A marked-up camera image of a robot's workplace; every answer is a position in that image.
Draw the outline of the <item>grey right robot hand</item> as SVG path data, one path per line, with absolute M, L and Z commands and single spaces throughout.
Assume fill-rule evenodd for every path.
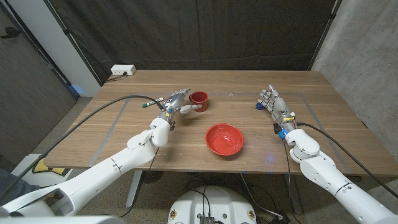
M 280 96 L 271 84 L 269 85 L 269 90 L 262 90 L 259 95 L 260 99 L 258 102 L 271 113 L 271 117 L 275 123 L 286 132 L 297 129 L 292 111 L 283 97 Z

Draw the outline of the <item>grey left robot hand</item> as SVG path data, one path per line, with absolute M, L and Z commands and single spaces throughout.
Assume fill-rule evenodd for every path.
M 173 116 L 176 113 L 187 114 L 192 110 L 200 109 L 203 105 L 183 105 L 185 96 L 190 93 L 191 89 L 185 88 L 173 92 L 163 103 L 163 110 L 159 113 L 157 118 L 164 119 L 171 123 Z

